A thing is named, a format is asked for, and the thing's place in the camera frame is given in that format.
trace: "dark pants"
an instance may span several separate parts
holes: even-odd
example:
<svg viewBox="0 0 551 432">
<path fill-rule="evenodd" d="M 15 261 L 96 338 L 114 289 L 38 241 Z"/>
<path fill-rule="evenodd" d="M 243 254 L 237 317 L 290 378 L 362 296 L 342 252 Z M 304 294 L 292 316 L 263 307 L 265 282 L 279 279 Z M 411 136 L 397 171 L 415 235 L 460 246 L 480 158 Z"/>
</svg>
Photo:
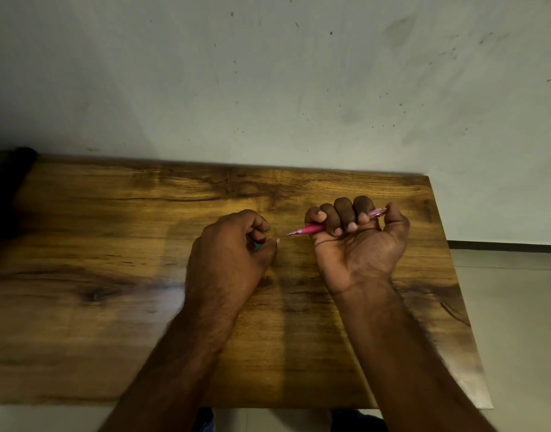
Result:
<svg viewBox="0 0 551 432">
<path fill-rule="evenodd" d="M 365 415 L 357 409 L 335 409 L 331 414 L 329 432 L 388 432 L 381 418 Z M 211 408 L 200 408 L 192 432 L 213 432 Z"/>
</svg>

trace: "pink pen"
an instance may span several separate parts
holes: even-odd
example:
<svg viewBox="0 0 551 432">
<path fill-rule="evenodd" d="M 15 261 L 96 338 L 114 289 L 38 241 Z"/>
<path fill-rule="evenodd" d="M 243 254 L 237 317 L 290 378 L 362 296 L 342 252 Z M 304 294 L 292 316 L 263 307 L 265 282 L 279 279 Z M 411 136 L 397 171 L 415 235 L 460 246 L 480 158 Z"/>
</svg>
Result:
<svg viewBox="0 0 551 432">
<path fill-rule="evenodd" d="M 386 212 L 387 212 L 386 208 L 375 209 L 369 213 L 369 219 L 373 220 L 375 218 L 380 218 Z M 293 232 L 288 233 L 288 235 L 289 236 L 311 235 L 312 233 L 323 232 L 325 229 L 326 229 L 326 225 L 323 223 L 310 224 L 305 227 L 302 227 L 301 229 L 294 230 Z"/>
</svg>

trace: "person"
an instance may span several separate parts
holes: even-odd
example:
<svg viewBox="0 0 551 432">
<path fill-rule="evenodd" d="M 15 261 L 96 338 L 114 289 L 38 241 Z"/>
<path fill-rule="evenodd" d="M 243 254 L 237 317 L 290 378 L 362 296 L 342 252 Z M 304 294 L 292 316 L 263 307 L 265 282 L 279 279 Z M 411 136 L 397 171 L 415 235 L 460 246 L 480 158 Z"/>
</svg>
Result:
<svg viewBox="0 0 551 432">
<path fill-rule="evenodd" d="M 361 430 L 363 422 L 390 432 L 493 431 L 392 288 L 408 219 L 389 203 L 381 230 L 369 219 L 373 209 L 367 196 L 342 197 L 305 215 L 307 224 L 326 225 L 312 236 L 317 264 L 386 422 L 365 423 L 371 419 L 342 409 L 332 430 Z M 210 424 L 200 402 L 240 310 L 276 255 L 279 239 L 266 239 L 269 229 L 264 217 L 245 210 L 203 230 L 187 263 L 182 310 L 101 432 L 189 431 L 196 417 Z M 254 250 L 253 243 L 261 246 Z"/>
</svg>

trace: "person's left hand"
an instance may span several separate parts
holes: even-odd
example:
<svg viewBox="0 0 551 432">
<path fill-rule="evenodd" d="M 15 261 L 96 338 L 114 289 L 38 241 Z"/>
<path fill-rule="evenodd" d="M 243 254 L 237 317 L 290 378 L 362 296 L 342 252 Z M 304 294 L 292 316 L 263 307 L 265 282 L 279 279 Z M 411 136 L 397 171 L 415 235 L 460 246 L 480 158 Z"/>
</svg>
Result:
<svg viewBox="0 0 551 432">
<path fill-rule="evenodd" d="M 266 240 L 270 229 L 252 210 L 221 217 L 207 226 L 192 246 L 187 262 L 183 310 L 199 319 L 237 315 L 276 256 L 279 239 Z M 262 244 L 255 250 L 254 243 Z"/>
</svg>

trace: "wood grain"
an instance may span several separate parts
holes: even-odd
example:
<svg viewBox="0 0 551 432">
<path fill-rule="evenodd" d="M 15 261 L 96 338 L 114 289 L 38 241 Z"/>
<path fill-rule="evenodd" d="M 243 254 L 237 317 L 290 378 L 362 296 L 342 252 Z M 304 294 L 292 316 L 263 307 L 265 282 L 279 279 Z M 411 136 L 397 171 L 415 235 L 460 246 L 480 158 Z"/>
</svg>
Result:
<svg viewBox="0 0 551 432">
<path fill-rule="evenodd" d="M 398 202 L 410 244 L 394 283 L 459 384 L 491 407 L 429 179 L 300 169 L 41 158 L 0 241 L 0 403 L 114 403 L 183 300 L 193 239 L 253 209 L 282 238 L 204 403 L 375 407 L 308 237 L 309 206 Z"/>
</svg>

